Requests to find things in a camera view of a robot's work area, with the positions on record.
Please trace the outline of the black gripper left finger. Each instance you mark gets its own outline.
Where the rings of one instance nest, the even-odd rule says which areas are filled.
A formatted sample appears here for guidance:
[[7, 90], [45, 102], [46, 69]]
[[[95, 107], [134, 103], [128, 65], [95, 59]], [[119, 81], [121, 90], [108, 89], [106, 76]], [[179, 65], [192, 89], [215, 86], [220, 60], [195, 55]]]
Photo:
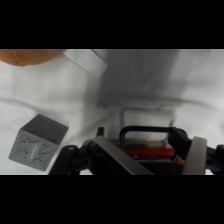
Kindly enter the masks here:
[[103, 127], [98, 128], [94, 139], [85, 141], [80, 148], [64, 146], [49, 174], [79, 175], [83, 170], [89, 170], [93, 175], [152, 175], [151, 171], [106, 139]]

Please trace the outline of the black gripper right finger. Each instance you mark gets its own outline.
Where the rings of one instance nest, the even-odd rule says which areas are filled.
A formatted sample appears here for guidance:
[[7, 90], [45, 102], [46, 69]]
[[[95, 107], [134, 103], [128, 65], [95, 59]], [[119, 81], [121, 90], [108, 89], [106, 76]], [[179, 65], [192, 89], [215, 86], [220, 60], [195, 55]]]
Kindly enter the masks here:
[[184, 161], [183, 175], [204, 175], [209, 169], [215, 175], [224, 175], [224, 145], [212, 149], [201, 137], [189, 139], [178, 128], [169, 130], [169, 144]]

